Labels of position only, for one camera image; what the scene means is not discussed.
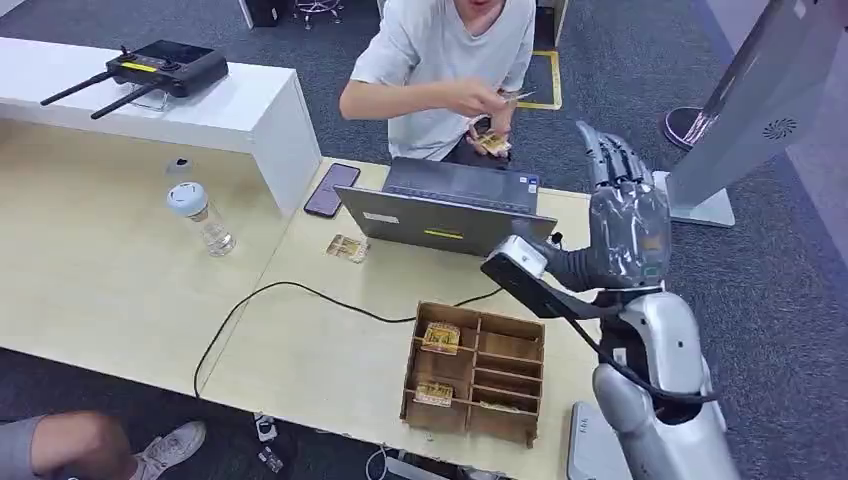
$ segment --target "bottle cap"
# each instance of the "bottle cap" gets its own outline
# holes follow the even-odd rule
[[[185,182],[168,192],[167,202],[177,215],[190,217],[206,208],[209,196],[199,183]]]

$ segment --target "laptop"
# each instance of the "laptop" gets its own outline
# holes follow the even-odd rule
[[[335,189],[359,228],[369,238],[448,252],[485,257],[514,233],[515,220],[529,222],[537,238],[547,238],[557,223],[554,218],[462,205],[437,198],[355,187],[336,186]]]
[[[383,191],[522,214],[536,213],[539,177],[508,170],[398,157]]]

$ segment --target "white t-shirt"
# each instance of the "white t-shirt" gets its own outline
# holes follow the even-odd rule
[[[454,0],[388,0],[380,32],[356,60],[352,80],[416,85],[476,77],[515,92],[533,52],[535,0],[505,0],[489,29],[472,36]],[[468,118],[446,109],[389,119],[392,157],[441,160],[468,129]]]

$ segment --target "speaker grille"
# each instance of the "speaker grille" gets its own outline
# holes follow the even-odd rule
[[[782,140],[798,128],[798,122],[794,118],[781,118],[769,122],[763,129],[763,136],[769,140]]]

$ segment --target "robotic arm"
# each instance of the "robotic arm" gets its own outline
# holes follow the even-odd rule
[[[522,224],[482,270],[540,318],[568,321],[598,354],[593,389],[638,480],[736,480],[726,425],[686,302],[664,291],[670,216],[650,170],[623,139],[578,122],[595,190],[590,246],[564,251]],[[566,289],[601,289],[591,304]],[[579,320],[601,319],[601,341]]]

